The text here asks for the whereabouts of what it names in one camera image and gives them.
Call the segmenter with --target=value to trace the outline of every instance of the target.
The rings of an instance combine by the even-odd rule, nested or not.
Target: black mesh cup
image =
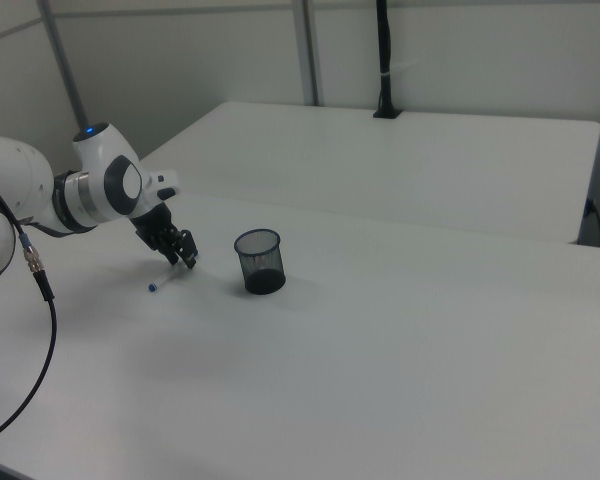
[[[240,257],[244,288],[256,295],[280,290],[286,281],[280,256],[280,235],[259,228],[240,235],[233,244]]]

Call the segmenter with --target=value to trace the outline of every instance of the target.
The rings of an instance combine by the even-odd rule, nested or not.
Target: white wall
[[[290,0],[210,3],[52,3],[89,120],[141,157],[227,100],[304,103]]]
[[[375,11],[319,2],[325,105],[375,108]],[[392,76],[398,107],[600,122],[600,3],[400,7],[389,17],[392,64],[413,62]],[[600,149],[592,195],[600,209]],[[596,228],[586,221],[585,242],[597,244]]]
[[[33,145],[59,172],[77,164],[78,126],[39,19],[33,1],[0,0],[0,135]]]

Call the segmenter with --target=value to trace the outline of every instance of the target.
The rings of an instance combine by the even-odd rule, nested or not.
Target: robotic arm
[[[0,193],[15,217],[49,235],[84,233],[98,224],[127,217],[136,234],[171,264],[192,268],[196,245],[178,230],[164,200],[179,192],[176,172],[149,172],[113,126],[98,123],[80,131],[73,147],[82,171],[55,178],[35,148],[0,137]],[[15,248],[13,228],[0,208],[0,274]]]

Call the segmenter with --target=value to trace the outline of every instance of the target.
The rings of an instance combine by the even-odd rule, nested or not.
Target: table surface
[[[178,166],[167,150],[149,166]],[[213,196],[180,167],[168,204],[201,253],[155,294],[166,262],[129,222],[31,233],[58,343],[0,463],[51,480],[600,478],[600,249]],[[259,226],[288,279],[264,297],[233,251]],[[48,337],[16,257],[0,422]]]
[[[225,103],[148,157],[194,191],[552,242],[578,238],[593,122]]]

